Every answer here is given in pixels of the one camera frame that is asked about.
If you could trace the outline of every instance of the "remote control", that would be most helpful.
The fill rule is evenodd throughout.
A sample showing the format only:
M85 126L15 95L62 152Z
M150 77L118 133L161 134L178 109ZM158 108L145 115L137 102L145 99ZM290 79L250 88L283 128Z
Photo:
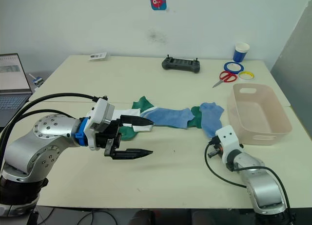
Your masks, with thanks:
M169 55L167 58L165 58L161 65L162 68L165 70L176 69L194 73L198 73L200 69L199 61L197 60L197 58L194 60L186 60L169 57Z

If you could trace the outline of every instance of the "blue cup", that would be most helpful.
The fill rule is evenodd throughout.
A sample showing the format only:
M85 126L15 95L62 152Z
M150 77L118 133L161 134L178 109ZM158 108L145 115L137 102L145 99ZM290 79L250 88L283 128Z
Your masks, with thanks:
M235 45L233 61L240 63L244 60L245 55L249 51L250 46L247 43L239 42Z

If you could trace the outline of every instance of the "sticker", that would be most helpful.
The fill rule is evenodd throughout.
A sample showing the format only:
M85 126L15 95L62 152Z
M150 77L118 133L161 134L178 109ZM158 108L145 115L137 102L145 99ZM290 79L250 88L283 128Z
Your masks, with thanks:
M166 0L151 0L151 6L153 10L166 10Z

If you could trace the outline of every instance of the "scissors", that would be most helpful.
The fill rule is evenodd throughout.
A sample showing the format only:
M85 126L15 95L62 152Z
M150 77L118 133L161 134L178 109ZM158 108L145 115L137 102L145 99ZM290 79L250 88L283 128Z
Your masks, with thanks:
M237 76L235 74L233 74L233 73L230 73L230 72L227 72L227 71L223 71L223 72L220 73L219 78L220 78L220 80L213 86L213 88L218 86L222 82L233 82L233 81L236 81Z

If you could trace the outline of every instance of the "red scissor handles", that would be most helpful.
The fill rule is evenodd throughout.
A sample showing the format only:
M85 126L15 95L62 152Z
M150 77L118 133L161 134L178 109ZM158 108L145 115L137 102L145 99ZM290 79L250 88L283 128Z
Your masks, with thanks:
M237 76L233 73L223 71L220 73L219 78L220 80L223 80L223 82L233 82L237 79Z

